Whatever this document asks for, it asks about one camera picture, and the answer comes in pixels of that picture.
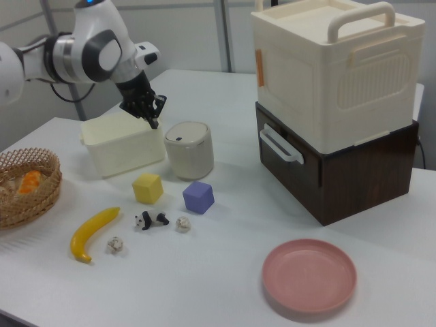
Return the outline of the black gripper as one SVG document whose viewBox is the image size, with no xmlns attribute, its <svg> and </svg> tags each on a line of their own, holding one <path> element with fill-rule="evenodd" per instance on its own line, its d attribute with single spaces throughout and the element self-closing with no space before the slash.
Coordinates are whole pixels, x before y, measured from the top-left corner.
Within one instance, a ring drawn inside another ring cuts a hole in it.
<svg viewBox="0 0 436 327">
<path fill-rule="evenodd" d="M 146 119 L 152 129 L 159 127 L 158 118 L 163 110 L 167 97 L 156 95 L 152 90 L 145 73 L 139 73 L 127 82 L 116 83 L 123 97 L 120 108 L 137 119 Z"/>
</svg>

